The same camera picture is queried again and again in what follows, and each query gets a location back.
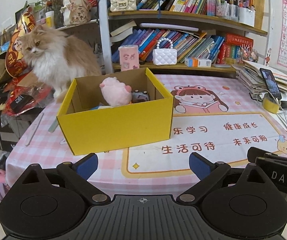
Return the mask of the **blue packet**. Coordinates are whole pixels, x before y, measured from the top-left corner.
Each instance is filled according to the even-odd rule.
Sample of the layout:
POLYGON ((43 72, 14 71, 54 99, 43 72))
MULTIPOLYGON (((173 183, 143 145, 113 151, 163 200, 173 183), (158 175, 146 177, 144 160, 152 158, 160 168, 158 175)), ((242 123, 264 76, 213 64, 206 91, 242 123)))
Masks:
POLYGON ((93 107, 90 110, 106 109, 106 108, 111 108, 111 106, 106 106, 106 105, 103 105, 103 104, 100 103, 98 106, 93 107))

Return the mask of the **pink pig plush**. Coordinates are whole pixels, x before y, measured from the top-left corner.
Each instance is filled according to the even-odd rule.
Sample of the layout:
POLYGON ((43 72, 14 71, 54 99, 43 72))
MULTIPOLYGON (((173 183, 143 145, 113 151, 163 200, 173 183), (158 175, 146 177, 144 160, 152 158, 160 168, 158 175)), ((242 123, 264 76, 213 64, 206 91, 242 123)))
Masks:
POLYGON ((111 107, 128 105, 132 101, 132 88, 116 77, 107 77, 99 85, 107 104, 111 107))

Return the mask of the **grey toy camera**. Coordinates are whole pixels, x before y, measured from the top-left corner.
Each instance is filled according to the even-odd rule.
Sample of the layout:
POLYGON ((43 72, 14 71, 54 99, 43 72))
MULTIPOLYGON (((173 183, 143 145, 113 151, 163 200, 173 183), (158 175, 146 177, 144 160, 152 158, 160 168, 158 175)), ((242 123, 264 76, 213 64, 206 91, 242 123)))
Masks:
POLYGON ((150 100, 149 94, 146 90, 135 90, 132 92, 132 103, 147 102, 150 100))

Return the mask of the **pink cartoon table mat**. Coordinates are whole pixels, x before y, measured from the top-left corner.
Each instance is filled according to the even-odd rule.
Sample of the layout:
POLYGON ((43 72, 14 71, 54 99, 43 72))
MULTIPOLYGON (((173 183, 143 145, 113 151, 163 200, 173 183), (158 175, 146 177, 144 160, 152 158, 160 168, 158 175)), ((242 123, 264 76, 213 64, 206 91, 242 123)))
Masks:
MULTIPOLYGON (((189 155, 232 166, 247 163, 252 146, 285 155, 287 131, 251 100, 234 79, 155 75, 173 95, 169 139, 96 153, 98 169, 89 182, 113 194, 179 194, 197 182, 189 155)), ((28 128, 6 162, 6 181, 12 186, 33 163, 54 168, 72 163, 74 155, 57 120, 61 104, 48 105, 28 128)))

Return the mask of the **yellow tape roll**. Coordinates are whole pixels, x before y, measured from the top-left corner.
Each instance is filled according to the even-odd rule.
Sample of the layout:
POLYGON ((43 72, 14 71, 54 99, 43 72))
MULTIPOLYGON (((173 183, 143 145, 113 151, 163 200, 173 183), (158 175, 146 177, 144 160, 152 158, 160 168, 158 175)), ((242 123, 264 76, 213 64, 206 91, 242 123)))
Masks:
POLYGON ((264 94, 262 106, 266 111, 272 114, 277 114, 280 110, 279 100, 274 98, 270 93, 264 94))

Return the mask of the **yellow cardboard box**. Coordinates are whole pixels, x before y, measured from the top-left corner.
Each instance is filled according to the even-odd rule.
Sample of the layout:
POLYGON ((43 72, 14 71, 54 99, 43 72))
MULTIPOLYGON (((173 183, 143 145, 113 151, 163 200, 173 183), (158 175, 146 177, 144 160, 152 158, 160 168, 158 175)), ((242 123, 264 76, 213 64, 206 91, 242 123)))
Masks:
POLYGON ((117 72, 110 77, 134 90, 147 91, 149 101, 100 108, 106 103, 100 89, 106 77, 74 79, 57 113, 74 155, 150 144, 171 135, 174 97, 148 68, 117 72))

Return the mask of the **black smartphone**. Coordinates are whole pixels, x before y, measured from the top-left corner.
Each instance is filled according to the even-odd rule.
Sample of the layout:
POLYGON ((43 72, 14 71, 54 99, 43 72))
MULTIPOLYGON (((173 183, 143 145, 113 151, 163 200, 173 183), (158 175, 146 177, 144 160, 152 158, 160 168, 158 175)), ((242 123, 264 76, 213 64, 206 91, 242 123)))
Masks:
POLYGON ((264 79, 268 91, 272 94, 274 98, 281 100, 282 95, 280 93, 278 84, 274 78, 272 71, 265 68, 260 68, 259 71, 264 79))

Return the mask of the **stack of books papers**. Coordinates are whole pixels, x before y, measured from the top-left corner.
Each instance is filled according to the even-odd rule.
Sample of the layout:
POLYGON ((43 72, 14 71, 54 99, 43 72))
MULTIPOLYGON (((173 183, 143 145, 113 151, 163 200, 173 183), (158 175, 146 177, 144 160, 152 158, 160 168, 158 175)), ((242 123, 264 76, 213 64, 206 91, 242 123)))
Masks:
POLYGON ((259 63, 245 61, 242 64, 234 64, 236 70, 236 78, 248 89, 252 94, 258 94, 267 89, 265 78, 260 69, 271 71, 272 76, 281 93, 287 93, 287 74, 268 66, 259 63))

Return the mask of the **red gold foil bag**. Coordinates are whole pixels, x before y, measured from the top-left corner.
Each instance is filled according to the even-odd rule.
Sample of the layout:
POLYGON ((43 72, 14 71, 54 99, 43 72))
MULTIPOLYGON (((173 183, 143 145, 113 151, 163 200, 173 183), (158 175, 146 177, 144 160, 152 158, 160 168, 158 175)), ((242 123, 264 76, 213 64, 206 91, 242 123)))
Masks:
POLYGON ((18 116, 35 107, 45 107, 52 100, 52 88, 38 81, 22 55, 19 38, 32 31, 35 25, 33 9, 27 7, 21 13, 10 39, 5 68, 12 80, 6 87, 9 95, 3 110, 3 114, 9 117, 18 116))

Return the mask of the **orange white medicine box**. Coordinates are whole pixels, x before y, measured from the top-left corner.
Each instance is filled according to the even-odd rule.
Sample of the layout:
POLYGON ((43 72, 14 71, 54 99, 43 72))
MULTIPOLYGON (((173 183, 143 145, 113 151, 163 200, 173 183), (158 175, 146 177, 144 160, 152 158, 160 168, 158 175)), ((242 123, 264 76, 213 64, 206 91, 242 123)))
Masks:
POLYGON ((186 57, 185 58, 185 65, 187 67, 211 67, 212 61, 209 59, 200 59, 195 57, 186 57))

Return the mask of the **orange white fluffy cat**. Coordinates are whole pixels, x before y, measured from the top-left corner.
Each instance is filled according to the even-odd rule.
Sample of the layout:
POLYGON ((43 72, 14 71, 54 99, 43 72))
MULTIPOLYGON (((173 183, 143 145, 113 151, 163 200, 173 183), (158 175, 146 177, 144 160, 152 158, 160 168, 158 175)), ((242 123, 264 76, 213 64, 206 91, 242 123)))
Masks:
POLYGON ((75 78, 102 74, 91 46, 74 35, 37 25, 19 41, 23 60, 38 81, 54 89, 57 102, 64 99, 75 78))

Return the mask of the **white quilted pearl handbag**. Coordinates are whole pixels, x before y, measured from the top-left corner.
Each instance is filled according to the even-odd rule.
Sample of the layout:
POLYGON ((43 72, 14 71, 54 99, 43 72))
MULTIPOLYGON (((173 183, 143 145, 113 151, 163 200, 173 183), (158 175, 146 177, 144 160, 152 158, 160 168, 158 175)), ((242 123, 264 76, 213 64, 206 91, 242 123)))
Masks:
POLYGON ((169 38, 161 38, 153 50, 153 64, 156 66, 171 66, 177 63, 177 50, 173 48, 173 42, 169 38), (160 48, 163 41, 169 43, 169 48, 160 48))

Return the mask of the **pink cylindrical pen holder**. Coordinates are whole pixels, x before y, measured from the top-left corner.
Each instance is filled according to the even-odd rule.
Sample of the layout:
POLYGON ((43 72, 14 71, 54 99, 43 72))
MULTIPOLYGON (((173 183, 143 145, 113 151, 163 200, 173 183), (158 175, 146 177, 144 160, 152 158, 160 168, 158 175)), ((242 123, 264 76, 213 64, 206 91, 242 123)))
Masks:
POLYGON ((137 45, 125 45, 119 47, 119 59, 121 71, 140 68, 139 48, 137 45))

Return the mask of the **row of leaning books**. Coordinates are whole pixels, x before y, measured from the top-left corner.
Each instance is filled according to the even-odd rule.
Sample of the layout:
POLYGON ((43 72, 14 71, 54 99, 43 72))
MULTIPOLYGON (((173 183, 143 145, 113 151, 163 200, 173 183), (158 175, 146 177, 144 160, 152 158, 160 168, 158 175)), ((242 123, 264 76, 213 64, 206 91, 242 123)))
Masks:
POLYGON ((183 63, 186 59, 207 59, 216 61, 225 38, 218 35, 208 36, 206 33, 194 34, 169 28, 137 28, 131 26, 115 36, 116 51, 112 53, 112 61, 120 61, 119 48, 137 46, 140 62, 152 62, 156 49, 174 49, 176 61, 183 63))

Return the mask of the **red dictionary box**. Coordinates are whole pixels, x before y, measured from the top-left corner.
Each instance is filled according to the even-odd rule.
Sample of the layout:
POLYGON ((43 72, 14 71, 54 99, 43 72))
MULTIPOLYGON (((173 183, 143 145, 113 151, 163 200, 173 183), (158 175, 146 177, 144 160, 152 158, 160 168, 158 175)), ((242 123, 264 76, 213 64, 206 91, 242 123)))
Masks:
POLYGON ((234 46, 250 46, 253 47, 254 40, 245 36, 237 34, 227 33, 225 35, 225 42, 229 45, 234 46))

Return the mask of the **wooden bookshelf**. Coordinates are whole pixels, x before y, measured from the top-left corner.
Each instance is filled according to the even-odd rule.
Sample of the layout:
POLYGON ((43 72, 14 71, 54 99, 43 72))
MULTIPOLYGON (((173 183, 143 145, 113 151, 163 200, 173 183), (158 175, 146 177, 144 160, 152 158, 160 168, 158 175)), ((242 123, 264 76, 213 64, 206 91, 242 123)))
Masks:
POLYGON ((244 34, 254 39, 255 49, 259 52, 259 62, 263 63, 266 53, 272 48, 272 0, 262 0, 259 5, 255 5, 257 13, 262 12, 262 20, 264 29, 258 29, 249 25, 238 23, 232 20, 219 18, 215 16, 194 15, 187 12, 171 12, 171 11, 122 11, 110 12, 107 6, 107 0, 98 0, 99 13, 99 29, 101 35, 103 62, 105 72, 111 74, 114 72, 112 62, 111 41, 109 22, 117 20, 142 20, 144 23, 163 23, 172 25, 182 25, 186 27, 195 27, 201 30, 216 29, 222 32, 244 34))

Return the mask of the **cream quilted pearl handbag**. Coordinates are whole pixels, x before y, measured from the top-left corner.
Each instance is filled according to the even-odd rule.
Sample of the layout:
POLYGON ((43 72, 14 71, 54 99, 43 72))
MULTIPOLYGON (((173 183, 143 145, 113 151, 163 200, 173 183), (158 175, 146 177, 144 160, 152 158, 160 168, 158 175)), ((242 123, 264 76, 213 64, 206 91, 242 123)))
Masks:
POLYGON ((117 11, 135 11, 137 9, 137 0, 111 0, 111 12, 117 11))

